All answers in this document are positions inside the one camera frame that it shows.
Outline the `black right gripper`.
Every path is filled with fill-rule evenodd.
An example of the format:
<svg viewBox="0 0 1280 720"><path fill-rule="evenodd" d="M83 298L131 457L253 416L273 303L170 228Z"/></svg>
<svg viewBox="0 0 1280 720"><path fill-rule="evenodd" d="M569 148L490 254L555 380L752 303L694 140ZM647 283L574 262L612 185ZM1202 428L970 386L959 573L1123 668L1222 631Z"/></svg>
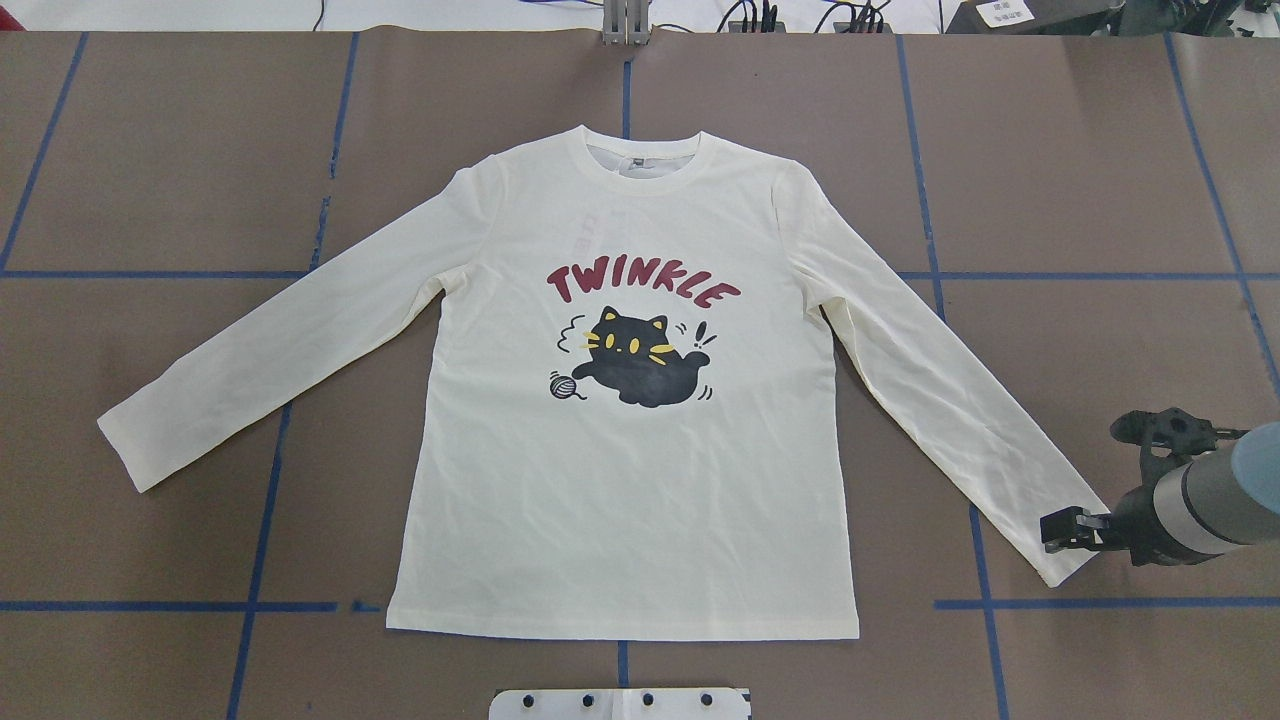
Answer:
<svg viewBox="0 0 1280 720"><path fill-rule="evenodd" d="M1181 564L1181 546L1158 520L1151 488L1129 491L1112 512L1066 507L1044 515L1039 519L1039 537L1046 553L1126 551L1135 568Z"/></svg>

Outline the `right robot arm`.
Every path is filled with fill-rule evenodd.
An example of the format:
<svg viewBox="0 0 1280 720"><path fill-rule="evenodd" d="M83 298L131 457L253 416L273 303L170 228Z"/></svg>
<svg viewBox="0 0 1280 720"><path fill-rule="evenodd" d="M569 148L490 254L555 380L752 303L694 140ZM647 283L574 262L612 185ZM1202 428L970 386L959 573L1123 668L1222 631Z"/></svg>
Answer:
<svg viewBox="0 0 1280 720"><path fill-rule="evenodd" d="M1140 486L1111 512L1039 520L1044 551L1126 551L1132 565L1184 566L1279 538L1279 424L1215 427L1179 407L1130 411L1108 429L1140 450Z"/></svg>

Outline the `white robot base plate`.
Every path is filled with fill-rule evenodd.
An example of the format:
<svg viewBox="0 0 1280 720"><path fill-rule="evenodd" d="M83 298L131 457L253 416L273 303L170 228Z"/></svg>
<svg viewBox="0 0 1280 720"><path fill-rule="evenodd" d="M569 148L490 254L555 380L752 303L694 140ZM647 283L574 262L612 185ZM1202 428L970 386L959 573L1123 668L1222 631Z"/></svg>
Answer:
<svg viewBox="0 0 1280 720"><path fill-rule="evenodd" d="M731 687L502 691L489 719L751 719L750 692Z"/></svg>

